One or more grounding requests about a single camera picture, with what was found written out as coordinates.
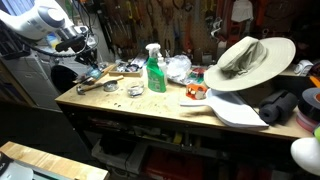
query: workbench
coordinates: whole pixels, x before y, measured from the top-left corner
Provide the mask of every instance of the workbench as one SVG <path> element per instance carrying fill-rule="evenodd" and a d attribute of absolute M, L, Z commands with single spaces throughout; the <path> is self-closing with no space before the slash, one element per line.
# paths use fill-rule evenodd
<path fill-rule="evenodd" d="M 100 82 L 105 82 L 112 78 L 115 77 L 107 75 L 103 77 Z M 126 85 L 137 80 L 144 82 L 144 92 L 141 96 L 131 98 L 127 94 Z M 227 132 L 234 133 L 234 137 L 238 136 L 238 134 L 244 134 L 250 135 L 251 137 L 285 140 L 289 142 L 288 146 L 285 147 L 287 155 L 290 154 L 288 153 L 290 150 L 289 145 L 293 140 L 312 136 L 310 132 L 304 130 L 297 124 L 295 120 L 298 111 L 297 108 L 294 109 L 288 121 L 272 124 L 267 129 L 235 128 L 223 124 L 210 107 L 181 107 L 179 105 L 180 101 L 191 100 L 186 96 L 185 86 L 169 82 L 165 93 L 157 93 L 149 90 L 147 87 L 146 71 L 144 71 L 141 78 L 125 77 L 118 81 L 118 85 L 119 89 L 114 92 L 105 92 L 103 91 L 103 87 L 100 87 L 86 92 L 85 95 L 78 95 L 76 87 L 74 87 L 56 99 L 57 104 L 89 149 L 92 149 L 93 144 L 86 138 L 83 131 L 92 131 L 101 134 L 114 131 L 112 128 L 95 126 L 92 122 L 89 122 L 90 118 L 97 118 L 102 121 L 111 120 L 128 126 L 143 125 L 159 127 L 179 131 L 184 134 L 188 133 L 186 134 L 187 136 L 189 134 L 195 134 L 201 137 L 215 138 L 219 136 L 217 134 L 220 132 Z M 259 96 L 259 93 L 249 92 L 249 95 L 250 97 Z M 119 134 L 108 134 L 110 138 L 117 136 L 119 136 Z M 163 143 L 159 145 L 159 147 L 165 147 L 166 145 L 166 143 Z M 207 150 L 208 149 L 206 149 L 204 154 L 214 154 L 213 151 Z"/>
<path fill-rule="evenodd" d="M 70 179 L 106 180 L 109 177 L 109 172 L 106 170 L 29 148 L 14 142 L 7 142 L 0 148 L 0 151 L 10 158 Z"/>

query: hat brim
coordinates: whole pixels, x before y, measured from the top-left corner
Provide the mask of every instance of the hat brim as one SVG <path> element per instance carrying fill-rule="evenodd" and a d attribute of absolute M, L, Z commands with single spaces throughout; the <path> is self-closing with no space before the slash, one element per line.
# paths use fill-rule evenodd
<path fill-rule="evenodd" d="M 296 48 L 286 38 L 274 37 L 260 40 L 268 49 L 268 55 L 262 64 L 245 76 L 228 79 L 217 66 L 212 66 L 204 73 L 207 86 L 218 91 L 238 91 L 261 84 L 277 76 L 292 62 Z"/>

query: hat crown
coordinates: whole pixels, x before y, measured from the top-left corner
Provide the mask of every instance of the hat crown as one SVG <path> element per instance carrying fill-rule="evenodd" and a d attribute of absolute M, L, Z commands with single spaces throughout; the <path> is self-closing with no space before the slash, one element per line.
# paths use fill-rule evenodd
<path fill-rule="evenodd" d="M 259 67 L 267 56 L 267 48 L 258 39 L 245 37 L 230 47 L 219 59 L 218 67 L 230 76 L 242 76 Z"/>

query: pegboard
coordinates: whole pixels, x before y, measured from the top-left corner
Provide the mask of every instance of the pegboard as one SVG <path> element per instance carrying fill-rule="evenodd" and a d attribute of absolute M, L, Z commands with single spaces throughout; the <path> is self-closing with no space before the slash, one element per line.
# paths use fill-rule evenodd
<path fill-rule="evenodd" d="M 152 27 L 151 21 L 147 12 L 147 3 L 151 3 L 153 7 L 153 18 L 154 18 L 154 28 L 158 31 L 159 44 L 161 45 L 161 53 L 165 56 L 165 39 L 170 41 L 170 55 L 174 55 L 174 25 L 175 27 L 180 27 L 180 44 L 183 49 L 185 41 L 185 32 L 188 16 L 191 17 L 191 29 L 190 29 L 190 38 L 193 44 L 193 64 L 201 64 L 202 53 L 210 53 L 213 56 L 216 53 L 217 41 L 211 39 L 209 32 L 207 32 L 207 25 L 205 23 L 205 12 L 203 11 L 205 7 L 205 2 L 199 0 L 200 2 L 200 13 L 199 21 L 196 21 L 195 7 L 191 11 L 187 12 L 186 10 L 178 10 L 174 7 L 172 0 L 162 0 L 163 8 L 167 11 L 172 11 L 172 19 L 166 21 L 165 15 L 162 13 L 161 6 L 158 4 L 157 0 L 135 0 L 137 2 L 138 8 L 140 9 L 140 19 L 142 20 L 143 27 L 141 28 L 137 22 L 134 23 L 137 42 L 132 43 L 128 35 L 124 33 L 124 30 L 119 22 L 119 15 L 123 21 L 126 30 L 129 24 L 128 17 L 128 8 L 126 4 L 127 0 L 118 0 L 118 1 L 104 1 L 104 7 L 107 9 L 106 16 L 108 17 L 112 33 L 113 44 L 122 48 L 122 53 L 127 57 L 135 56 L 137 53 L 144 51 L 145 46 L 149 43 L 152 43 Z M 137 13 L 134 7 L 134 1 L 130 0 L 132 6 L 132 15 L 133 19 L 137 19 Z M 191 3 L 195 5 L 195 0 L 185 0 L 185 3 Z M 183 3 L 183 0 L 175 0 L 177 6 L 180 6 Z"/>

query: wooden board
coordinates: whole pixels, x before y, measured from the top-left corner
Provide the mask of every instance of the wooden board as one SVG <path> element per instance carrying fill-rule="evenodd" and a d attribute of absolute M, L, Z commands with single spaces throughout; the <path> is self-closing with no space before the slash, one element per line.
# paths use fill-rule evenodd
<path fill-rule="evenodd" d="M 106 180 L 109 172 L 63 157 L 7 142 L 0 148 L 7 156 L 47 171 L 77 180 Z"/>
<path fill-rule="evenodd" d="M 71 106 L 97 109 L 137 117 L 154 118 L 161 121 L 173 121 L 183 124 L 194 124 L 209 128 L 218 128 L 230 131 L 273 136 L 277 138 L 295 139 L 310 137 L 311 133 L 300 127 L 295 118 L 297 109 L 285 123 L 270 126 L 268 129 L 239 129 L 224 125 L 209 107 L 180 107 L 182 100 L 191 100 L 186 97 L 184 86 L 169 83 L 165 93 L 156 93 L 147 87 L 147 73 L 142 78 L 125 77 L 118 81 L 119 89 L 115 92 L 105 92 L 103 88 L 78 95 L 75 87 L 56 99 L 57 103 Z M 112 79 L 105 76 L 102 81 Z M 145 88 L 140 97 L 131 98 L 126 92 L 126 85 L 132 81 L 142 80 Z"/>

